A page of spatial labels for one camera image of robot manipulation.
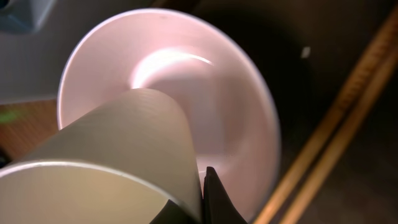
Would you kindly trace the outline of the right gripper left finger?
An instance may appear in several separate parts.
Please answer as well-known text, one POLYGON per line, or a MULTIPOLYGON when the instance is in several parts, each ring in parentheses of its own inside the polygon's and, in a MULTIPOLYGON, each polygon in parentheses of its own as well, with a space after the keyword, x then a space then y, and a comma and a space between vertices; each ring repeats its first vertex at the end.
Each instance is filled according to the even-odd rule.
POLYGON ((197 224, 197 222, 176 203, 168 200, 150 224, 197 224))

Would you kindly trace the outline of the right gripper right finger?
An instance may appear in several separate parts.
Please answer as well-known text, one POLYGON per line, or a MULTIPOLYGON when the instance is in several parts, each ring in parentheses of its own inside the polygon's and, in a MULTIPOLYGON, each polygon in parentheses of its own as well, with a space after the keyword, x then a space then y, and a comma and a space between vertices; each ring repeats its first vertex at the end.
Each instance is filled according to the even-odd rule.
POLYGON ((213 167, 206 168, 203 188, 203 218, 206 224, 247 224, 235 209, 213 167))

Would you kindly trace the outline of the white cup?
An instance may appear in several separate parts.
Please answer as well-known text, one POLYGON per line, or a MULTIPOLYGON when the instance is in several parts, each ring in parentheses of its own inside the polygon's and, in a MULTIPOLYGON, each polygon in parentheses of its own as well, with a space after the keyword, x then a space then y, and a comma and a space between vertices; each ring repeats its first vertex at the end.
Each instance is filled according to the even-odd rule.
POLYGON ((187 120, 135 89, 1 169, 1 223, 150 223, 168 200, 197 223, 201 187, 187 120))

